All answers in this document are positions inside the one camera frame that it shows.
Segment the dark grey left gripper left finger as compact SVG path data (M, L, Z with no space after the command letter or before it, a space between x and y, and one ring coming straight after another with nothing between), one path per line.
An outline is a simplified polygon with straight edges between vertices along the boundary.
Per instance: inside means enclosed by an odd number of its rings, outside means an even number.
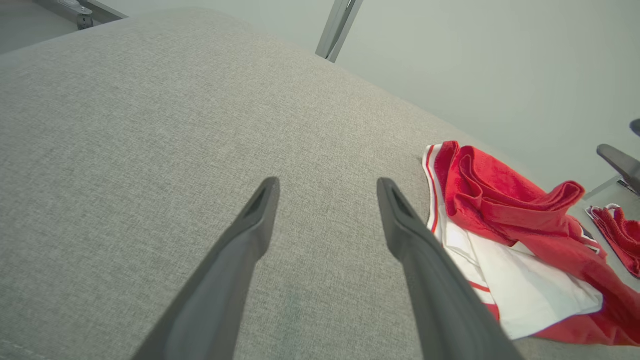
M274 232L281 183L258 186L134 354L135 360L231 360L256 265Z

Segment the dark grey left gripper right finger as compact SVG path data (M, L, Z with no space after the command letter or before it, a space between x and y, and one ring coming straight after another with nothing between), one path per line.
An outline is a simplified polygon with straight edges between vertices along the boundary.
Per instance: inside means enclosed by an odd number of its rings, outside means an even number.
M391 178L377 180L387 248L402 264L425 360L521 360L514 343Z

